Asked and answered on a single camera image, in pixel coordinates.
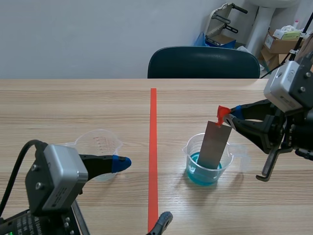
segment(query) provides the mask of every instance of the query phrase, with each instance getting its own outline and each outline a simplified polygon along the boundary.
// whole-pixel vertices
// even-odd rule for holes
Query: blue liquid
[[[199,154],[200,154],[200,152],[194,153],[193,155],[191,155],[191,159],[192,159],[195,163],[198,162]],[[194,183],[196,183],[196,184],[198,184],[198,185],[202,185],[202,186],[209,186],[209,185],[212,185],[212,184],[216,183],[217,180],[218,180],[218,178],[219,178],[220,175],[222,174],[222,172],[216,173],[216,174],[214,174],[214,172],[210,172],[210,173],[208,173],[207,176],[205,176],[205,175],[202,175],[202,174],[197,173],[197,172],[196,172],[196,169],[195,169],[193,166],[191,166],[191,165],[188,165],[186,170],[187,170],[187,175],[188,175],[188,177],[189,177]]]

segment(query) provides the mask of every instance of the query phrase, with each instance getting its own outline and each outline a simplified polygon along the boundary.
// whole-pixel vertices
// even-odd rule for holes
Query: black chair
[[[151,58],[148,78],[259,78],[250,53],[217,47],[167,47]]]

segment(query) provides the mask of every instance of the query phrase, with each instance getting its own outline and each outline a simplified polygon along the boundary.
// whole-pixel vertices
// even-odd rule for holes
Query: table surface
[[[150,88],[157,88],[159,213],[171,211],[171,235],[306,235],[313,231],[313,164],[281,155],[268,183],[255,179],[267,156],[232,132],[251,157],[212,187],[197,186],[184,170],[182,148],[216,121],[218,105],[234,107],[263,97],[266,80],[0,80],[0,195],[21,147],[31,139],[74,141],[95,129],[114,132],[119,151],[133,165],[108,182],[88,182],[78,197],[92,235],[147,232]],[[34,161],[27,154],[3,216],[27,209],[24,179]]]

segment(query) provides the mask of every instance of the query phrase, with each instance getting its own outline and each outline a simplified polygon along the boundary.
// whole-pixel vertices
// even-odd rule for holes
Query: pedestal sink
[[[259,13],[255,19],[252,32],[249,36],[246,48],[255,56],[258,56],[264,42],[270,21],[276,8],[286,8],[295,5],[298,0],[248,0],[259,6]]]

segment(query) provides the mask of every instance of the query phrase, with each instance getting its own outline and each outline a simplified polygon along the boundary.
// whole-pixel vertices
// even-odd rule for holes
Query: plastic beaker
[[[75,142],[65,143],[65,146],[76,148],[79,154],[118,155],[118,149],[123,143],[115,134],[107,130],[93,130],[80,136]],[[95,177],[96,181],[112,179],[116,173],[108,173]]]
[[[243,145],[227,143],[223,152],[220,165],[217,169],[208,169],[197,164],[201,150],[204,133],[197,134],[190,138],[187,145],[182,149],[187,156],[186,171],[188,177],[199,185],[211,185],[220,178],[223,172],[231,165],[234,157],[241,157],[241,171],[246,171],[250,158],[246,154],[246,148]]]

